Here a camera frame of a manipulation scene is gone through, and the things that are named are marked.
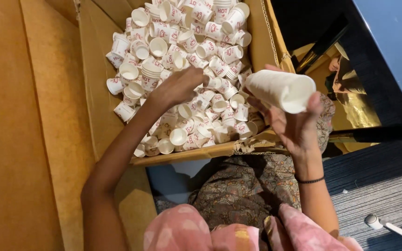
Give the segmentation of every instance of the woman's right hand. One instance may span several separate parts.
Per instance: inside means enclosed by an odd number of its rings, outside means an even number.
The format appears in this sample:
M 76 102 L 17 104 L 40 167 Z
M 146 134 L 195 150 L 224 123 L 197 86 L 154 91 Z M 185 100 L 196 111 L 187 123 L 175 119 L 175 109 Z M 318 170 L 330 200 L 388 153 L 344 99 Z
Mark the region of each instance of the woman's right hand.
M 266 69 L 282 71 L 272 65 L 266 65 Z M 298 114 L 284 112 L 275 106 L 268 109 L 254 96 L 249 96 L 248 102 L 266 117 L 294 161 L 306 160 L 311 155 L 318 155 L 320 158 L 316 123 L 323 107 L 319 92 L 311 95 L 306 111 Z

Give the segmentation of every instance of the gray carpet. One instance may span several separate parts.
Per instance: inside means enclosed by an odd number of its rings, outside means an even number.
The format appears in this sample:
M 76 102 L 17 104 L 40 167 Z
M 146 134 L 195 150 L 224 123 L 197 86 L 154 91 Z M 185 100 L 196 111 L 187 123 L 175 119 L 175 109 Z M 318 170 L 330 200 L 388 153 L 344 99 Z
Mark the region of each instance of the gray carpet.
M 401 236 L 364 224 L 368 214 L 376 214 L 402 227 L 402 142 L 335 157 L 324 167 L 341 235 L 354 237 L 364 250 L 402 250 Z

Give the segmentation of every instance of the black wrist band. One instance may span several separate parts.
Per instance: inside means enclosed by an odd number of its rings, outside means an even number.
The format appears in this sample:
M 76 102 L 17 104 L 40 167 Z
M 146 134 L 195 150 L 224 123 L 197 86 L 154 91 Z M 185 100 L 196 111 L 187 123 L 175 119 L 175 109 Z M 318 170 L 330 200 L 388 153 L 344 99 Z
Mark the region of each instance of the black wrist band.
M 321 181 L 321 180 L 324 180 L 324 179 L 325 179 L 325 176 L 322 177 L 322 178 L 320 178 L 320 179 L 317 179 L 317 180 L 308 180 L 308 181 L 299 180 L 295 175 L 294 175 L 294 178 L 296 178 L 296 180 L 297 180 L 297 182 L 298 182 L 299 184 L 311 184 L 311 183 L 316 183 L 316 182 L 319 182 L 319 181 Z

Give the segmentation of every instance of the woman's left hand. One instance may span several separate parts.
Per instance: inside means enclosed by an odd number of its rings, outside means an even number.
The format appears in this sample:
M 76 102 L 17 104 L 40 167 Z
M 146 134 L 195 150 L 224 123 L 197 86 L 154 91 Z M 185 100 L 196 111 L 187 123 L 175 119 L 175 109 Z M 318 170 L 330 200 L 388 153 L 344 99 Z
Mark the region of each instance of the woman's left hand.
M 198 85 L 209 83 L 209 77 L 204 75 L 201 68 L 190 66 L 189 68 L 173 73 L 168 79 L 150 93 L 151 99 L 161 106 L 170 109 L 175 105 L 192 100 Z

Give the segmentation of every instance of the cardboard box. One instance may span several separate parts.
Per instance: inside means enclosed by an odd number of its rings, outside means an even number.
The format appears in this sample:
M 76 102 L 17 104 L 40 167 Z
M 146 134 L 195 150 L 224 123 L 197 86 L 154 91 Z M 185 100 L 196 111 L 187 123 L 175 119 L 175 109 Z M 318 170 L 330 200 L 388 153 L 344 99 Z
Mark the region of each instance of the cardboard box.
M 121 94 L 114 96 L 106 88 L 106 80 L 116 74 L 115 68 L 105 58 L 113 43 L 114 32 L 122 33 L 126 18 L 133 9 L 143 7 L 151 0 L 81 0 L 80 36 L 82 42 L 86 99 L 91 124 L 92 145 L 97 160 L 124 128 L 123 122 L 113 112 L 122 101 Z M 280 66 L 285 71 L 294 72 L 280 29 L 272 10 L 270 0 L 244 0 L 251 9 L 248 31 L 252 34 L 249 58 L 253 71 L 264 69 L 265 64 Z M 211 147 L 134 158 L 132 165 L 150 166 L 187 160 L 213 158 L 232 154 L 273 152 L 280 139 L 271 131 L 247 140 L 239 140 Z

